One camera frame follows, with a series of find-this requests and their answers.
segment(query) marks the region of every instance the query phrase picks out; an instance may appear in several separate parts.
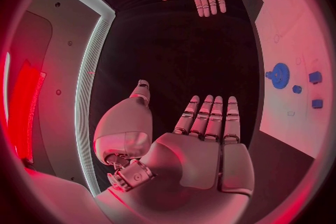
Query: red light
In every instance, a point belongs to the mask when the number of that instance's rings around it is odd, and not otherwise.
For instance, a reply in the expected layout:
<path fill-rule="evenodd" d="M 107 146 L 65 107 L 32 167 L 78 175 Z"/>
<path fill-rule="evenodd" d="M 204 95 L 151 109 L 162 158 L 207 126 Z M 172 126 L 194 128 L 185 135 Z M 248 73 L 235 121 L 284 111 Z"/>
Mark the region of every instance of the red light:
<path fill-rule="evenodd" d="M 32 162 L 32 122 L 38 96 L 45 78 L 25 61 L 10 100 L 8 134 L 19 158 Z"/>

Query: red lit panel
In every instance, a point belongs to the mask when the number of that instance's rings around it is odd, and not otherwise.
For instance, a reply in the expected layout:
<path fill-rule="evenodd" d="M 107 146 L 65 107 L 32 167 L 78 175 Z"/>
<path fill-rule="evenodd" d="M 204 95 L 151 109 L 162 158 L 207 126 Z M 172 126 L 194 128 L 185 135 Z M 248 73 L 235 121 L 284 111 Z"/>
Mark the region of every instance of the red lit panel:
<path fill-rule="evenodd" d="M 45 73 L 25 61 L 10 100 L 8 133 L 19 158 L 32 162 L 32 122 Z"/>

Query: blue gear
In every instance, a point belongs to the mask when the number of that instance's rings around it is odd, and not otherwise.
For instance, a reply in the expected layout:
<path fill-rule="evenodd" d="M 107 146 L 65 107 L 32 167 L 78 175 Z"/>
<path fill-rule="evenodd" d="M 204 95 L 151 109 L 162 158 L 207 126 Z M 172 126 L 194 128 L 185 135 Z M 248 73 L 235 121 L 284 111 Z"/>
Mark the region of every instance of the blue gear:
<path fill-rule="evenodd" d="M 273 71 L 267 72 L 266 77 L 272 80 L 275 88 L 285 88 L 290 81 L 290 69 L 284 63 L 278 63 L 274 66 Z"/>

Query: metal joint mechanism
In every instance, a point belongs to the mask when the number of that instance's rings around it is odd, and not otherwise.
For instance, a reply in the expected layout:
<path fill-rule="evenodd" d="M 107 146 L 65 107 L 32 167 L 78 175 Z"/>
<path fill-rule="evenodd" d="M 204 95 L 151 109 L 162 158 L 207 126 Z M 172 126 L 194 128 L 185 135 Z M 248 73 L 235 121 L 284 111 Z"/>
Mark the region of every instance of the metal joint mechanism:
<path fill-rule="evenodd" d="M 114 189 L 128 192 L 155 176 L 145 164 L 133 160 L 128 166 L 119 168 L 114 175 L 108 174 L 108 179 Z"/>

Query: blue object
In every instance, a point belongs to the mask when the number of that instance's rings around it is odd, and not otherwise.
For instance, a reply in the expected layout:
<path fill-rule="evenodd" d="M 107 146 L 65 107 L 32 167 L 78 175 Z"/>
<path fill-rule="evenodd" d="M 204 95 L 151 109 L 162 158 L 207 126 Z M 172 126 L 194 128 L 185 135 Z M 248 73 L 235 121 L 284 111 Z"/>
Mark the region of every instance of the blue object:
<path fill-rule="evenodd" d="M 323 107 L 323 100 L 316 99 L 311 102 L 312 108 L 322 108 Z"/>
<path fill-rule="evenodd" d="M 316 84 L 322 82 L 322 74 L 320 72 L 314 72 L 309 74 L 309 82 Z"/>
<path fill-rule="evenodd" d="M 302 92 L 302 87 L 300 87 L 298 85 L 293 86 L 293 92 L 295 94 L 300 94 Z"/>
<path fill-rule="evenodd" d="M 275 88 L 285 88 L 290 81 L 290 69 L 284 63 L 278 63 L 274 66 L 273 71 L 266 72 L 266 78 L 272 80 Z"/>

